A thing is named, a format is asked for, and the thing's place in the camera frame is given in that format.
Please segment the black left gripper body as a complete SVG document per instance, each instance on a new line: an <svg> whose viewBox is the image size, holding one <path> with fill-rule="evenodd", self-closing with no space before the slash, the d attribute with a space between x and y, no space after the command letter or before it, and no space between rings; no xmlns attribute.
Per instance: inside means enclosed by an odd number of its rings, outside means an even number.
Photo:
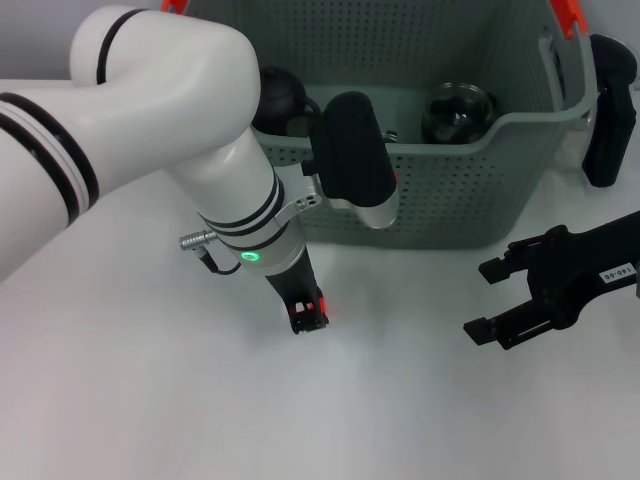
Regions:
<svg viewBox="0 0 640 480"><path fill-rule="evenodd" d="M275 289L286 306L297 303L319 305L320 290L307 252L287 270L267 276L266 280Z"/></svg>

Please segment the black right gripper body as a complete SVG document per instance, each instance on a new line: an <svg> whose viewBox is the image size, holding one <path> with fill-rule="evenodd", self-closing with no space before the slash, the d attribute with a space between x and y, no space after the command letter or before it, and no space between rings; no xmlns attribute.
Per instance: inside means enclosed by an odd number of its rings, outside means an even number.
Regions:
<svg viewBox="0 0 640 480"><path fill-rule="evenodd" d="M560 225L527 249L527 281L553 329L573 326L595 298L640 281L640 211L582 233Z"/></svg>

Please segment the grey-green perforated storage bin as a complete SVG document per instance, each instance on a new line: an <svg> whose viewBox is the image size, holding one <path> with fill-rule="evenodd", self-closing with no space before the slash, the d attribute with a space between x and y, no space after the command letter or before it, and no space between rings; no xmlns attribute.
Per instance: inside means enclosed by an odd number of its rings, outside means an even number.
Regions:
<svg viewBox="0 0 640 480"><path fill-rule="evenodd" d="M588 36L566 34L552 0L190 0L229 25L264 66L294 74L320 106L367 95L396 173L399 212L383 230L328 202L300 219L314 242L394 249L479 248L514 226L567 130L596 98ZM428 145L431 90L467 83L498 117L477 142Z"/></svg>

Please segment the black curved stand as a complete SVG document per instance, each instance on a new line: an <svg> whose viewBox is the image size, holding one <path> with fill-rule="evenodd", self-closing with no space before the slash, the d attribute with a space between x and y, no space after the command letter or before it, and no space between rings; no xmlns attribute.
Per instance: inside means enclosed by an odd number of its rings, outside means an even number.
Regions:
<svg viewBox="0 0 640 480"><path fill-rule="evenodd" d="M589 183L597 188L615 184L636 125L631 98L638 61L623 42L601 34L590 36L598 99L591 140L582 162Z"/></svg>

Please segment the black clay teapot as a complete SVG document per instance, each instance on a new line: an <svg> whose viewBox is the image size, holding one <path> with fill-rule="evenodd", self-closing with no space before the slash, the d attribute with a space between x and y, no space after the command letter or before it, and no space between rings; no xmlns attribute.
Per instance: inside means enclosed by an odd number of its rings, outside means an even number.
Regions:
<svg viewBox="0 0 640 480"><path fill-rule="evenodd" d="M260 70L260 82L260 100L252 125L264 134L284 136L287 123L305 112L304 86L295 75L274 66Z"/></svg>

